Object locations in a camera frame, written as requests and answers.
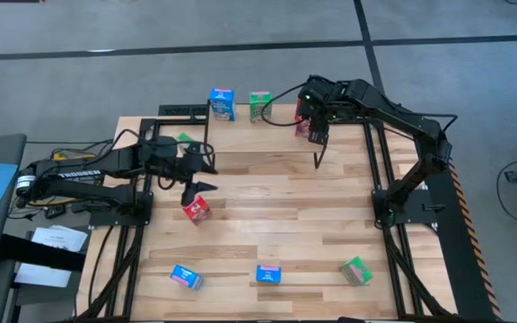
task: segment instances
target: green juice box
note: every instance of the green juice box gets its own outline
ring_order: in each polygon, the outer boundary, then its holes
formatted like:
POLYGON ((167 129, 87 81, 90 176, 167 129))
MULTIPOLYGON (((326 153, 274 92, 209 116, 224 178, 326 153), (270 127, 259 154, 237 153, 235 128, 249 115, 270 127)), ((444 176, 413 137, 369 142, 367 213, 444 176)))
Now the green juice box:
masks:
POLYGON ((356 257, 344 265, 340 266, 338 270, 346 277, 348 282, 354 286, 362 286, 372 279, 372 272, 360 257, 356 257))
MULTIPOLYGON (((260 111, 272 99, 270 92, 251 92, 250 93, 250 122, 262 121, 260 111)), ((272 104, 265 109, 265 118, 270 118, 272 104)))

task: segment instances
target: orange striped edge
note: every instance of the orange striped edge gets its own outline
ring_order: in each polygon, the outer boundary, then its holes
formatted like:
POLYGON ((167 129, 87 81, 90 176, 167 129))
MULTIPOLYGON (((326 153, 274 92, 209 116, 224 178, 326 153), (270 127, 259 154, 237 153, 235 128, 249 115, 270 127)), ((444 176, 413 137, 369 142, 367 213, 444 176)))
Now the orange striped edge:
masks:
POLYGON ((480 245, 478 244, 478 238, 476 237, 476 231, 474 230, 472 218, 470 217, 470 213, 466 205, 466 197, 464 197, 464 192, 462 190, 462 186, 458 178, 458 173, 456 172, 456 168, 451 162, 448 164, 448 166, 450 175, 454 182, 454 188, 456 188, 456 196, 458 197, 458 202, 460 203, 461 213, 464 216, 464 223, 467 226, 466 230, 468 231, 468 235, 470 236, 470 242, 472 243, 472 248, 474 249, 474 255, 476 255, 476 258, 478 259, 480 275, 484 280, 484 286, 486 287, 486 291, 488 293, 488 299, 490 300, 492 311, 498 319, 502 319, 502 313, 500 312, 498 301, 495 299, 494 288, 492 288, 492 283, 490 283, 490 277, 487 273, 486 263, 482 258, 482 251, 480 250, 480 245))

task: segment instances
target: gray floor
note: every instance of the gray floor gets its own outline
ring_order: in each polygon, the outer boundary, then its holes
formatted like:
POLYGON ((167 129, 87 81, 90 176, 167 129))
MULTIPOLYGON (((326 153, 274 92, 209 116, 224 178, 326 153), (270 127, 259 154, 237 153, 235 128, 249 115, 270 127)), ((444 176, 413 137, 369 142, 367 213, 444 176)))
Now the gray floor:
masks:
MULTIPOLYGON (((373 39, 517 35, 502 0, 364 1, 373 39)), ((0 53, 361 39, 350 0, 49 0, 0 4, 0 53)), ((504 319, 517 321, 517 222, 497 203, 495 176, 517 160, 517 42, 376 48, 386 93, 408 108, 460 116, 450 129, 504 319)), ((371 80, 364 48, 278 49, 134 57, 0 61, 0 135, 101 140, 118 116, 203 102, 211 87, 281 92, 308 74, 371 80)), ((237 101, 246 101, 244 94, 237 101)), ((293 102, 289 96, 283 99, 293 102)), ((54 145, 28 145, 24 160, 54 145)), ((502 185, 517 214, 517 185, 502 185)), ((85 224, 85 215, 9 222, 85 224)), ((22 322, 64 319, 72 301, 26 308, 22 322)))

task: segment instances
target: blue juice box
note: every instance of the blue juice box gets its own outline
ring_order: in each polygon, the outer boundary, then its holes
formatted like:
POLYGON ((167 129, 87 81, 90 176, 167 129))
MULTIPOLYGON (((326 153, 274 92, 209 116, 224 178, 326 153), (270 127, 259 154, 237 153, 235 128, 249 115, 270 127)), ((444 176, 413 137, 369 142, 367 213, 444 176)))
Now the blue juice box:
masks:
POLYGON ((283 268, 279 266, 257 265, 257 282, 279 284, 283 268))
POLYGON ((214 88, 209 99, 215 119, 234 121, 234 91, 214 88))
POLYGON ((171 273, 171 279, 177 281, 190 289, 198 290, 203 283, 203 277, 199 274, 190 271, 184 266, 176 265, 171 273))

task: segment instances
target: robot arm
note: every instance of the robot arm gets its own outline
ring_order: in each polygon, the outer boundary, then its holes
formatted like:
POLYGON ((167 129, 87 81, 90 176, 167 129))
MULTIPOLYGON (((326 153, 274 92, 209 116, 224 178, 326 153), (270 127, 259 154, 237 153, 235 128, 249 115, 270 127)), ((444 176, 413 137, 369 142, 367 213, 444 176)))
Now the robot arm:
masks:
POLYGON ((116 179, 132 179, 140 174, 151 174, 174 182, 184 183, 181 204, 189 205, 195 194, 214 190, 206 183, 193 183, 199 171, 216 174, 216 170, 203 162, 198 153, 200 144, 191 144, 183 157, 177 157, 177 141, 160 136, 155 142, 140 142, 122 149, 112 150, 102 156, 65 161, 42 160, 31 163, 17 179, 18 206, 25 206, 50 196, 66 196, 100 200, 123 213, 133 213, 141 205, 141 198, 132 185, 114 188, 99 187, 71 179, 109 175, 116 179))
POLYGON ((427 176, 448 166, 451 144, 440 124, 394 104, 364 80, 331 82, 312 75, 298 96, 304 103, 298 113, 311 120, 311 142, 324 144, 329 136, 329 123, 336 118, 377 118, 415 138, 418 162, 386 192, 388 208, 394 213, 404 212, 410 193, 427 176))

